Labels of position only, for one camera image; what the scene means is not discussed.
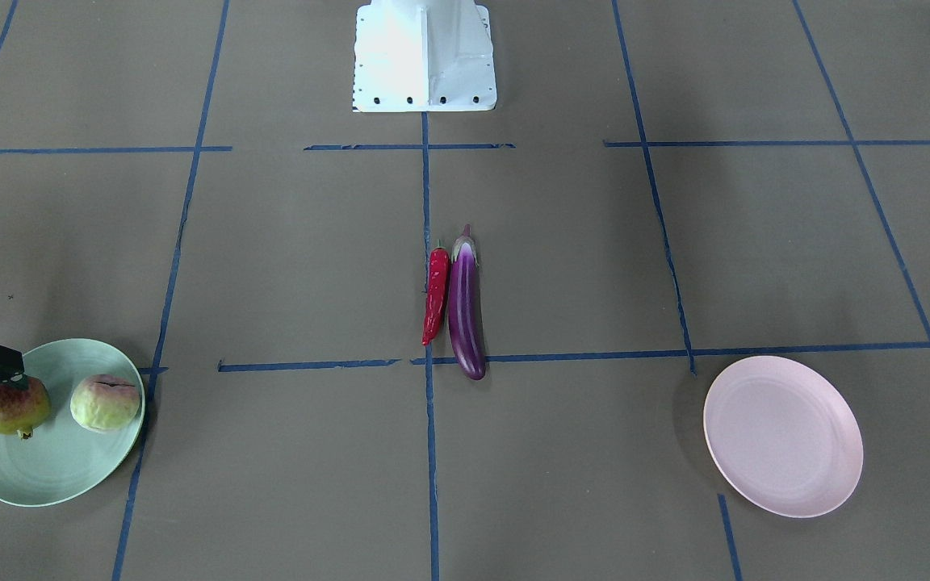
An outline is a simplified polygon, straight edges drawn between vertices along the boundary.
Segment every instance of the purple eggplant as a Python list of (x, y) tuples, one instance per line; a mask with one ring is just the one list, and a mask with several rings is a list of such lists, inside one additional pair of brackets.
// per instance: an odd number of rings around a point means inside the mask
[(475, 256), (472, 228), (455, 240), (450, 251), (450, 288), (447, 290), (447, 330), (450, 331), (450, 346), (455, 360), (465, 375), (472, 379), (483, 379), (487, 374), (487, 356), (483, 350), (483, 334), (480, 331), (480, 272)]

